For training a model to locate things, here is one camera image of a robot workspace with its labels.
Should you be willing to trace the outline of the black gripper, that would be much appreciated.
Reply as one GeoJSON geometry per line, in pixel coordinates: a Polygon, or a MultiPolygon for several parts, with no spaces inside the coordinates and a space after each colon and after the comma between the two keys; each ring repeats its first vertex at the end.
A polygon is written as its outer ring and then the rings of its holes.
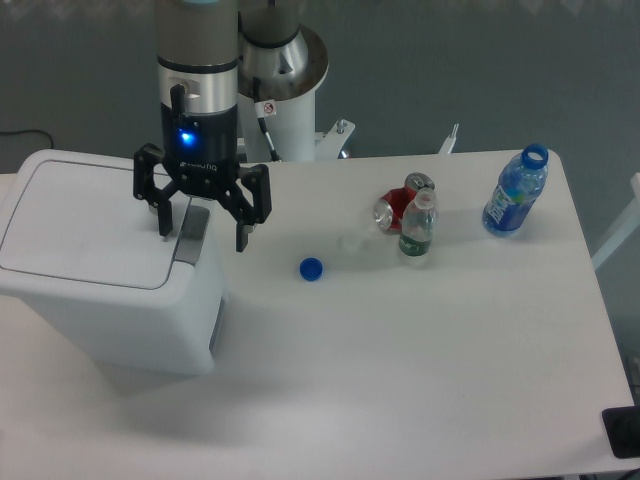
{"type": "Polygon", "coordinates": [[[237,162],[238,108],[211,115],[176,117],[161,106],[164,153],[147,143],[133,157],[133,196],[157,212],[159,235],[173,230],[170,198],[177,192],[214,199],[236,221],[236,251],[248,245],[249,234],[272,211],[269,168],[242,167],[237,162]],[[154,168],[163,166],[171,180],[159,189],[154,168]]]}

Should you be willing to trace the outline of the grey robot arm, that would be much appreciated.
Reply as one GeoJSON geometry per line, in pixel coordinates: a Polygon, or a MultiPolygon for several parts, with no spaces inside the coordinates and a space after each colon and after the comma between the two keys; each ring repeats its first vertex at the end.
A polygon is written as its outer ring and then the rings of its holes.
{"type": "Polygon", "coordinates": [[[239,42],[274,51],[300,30],[294,5],[270,1],[154,4],[163,147],[133,157],[133,195],[154,208],[161,236],[173,229],[176,192],[216,200],[236,221],[236,249],[271,212],[269,169],[237,159],[239,42]]]}

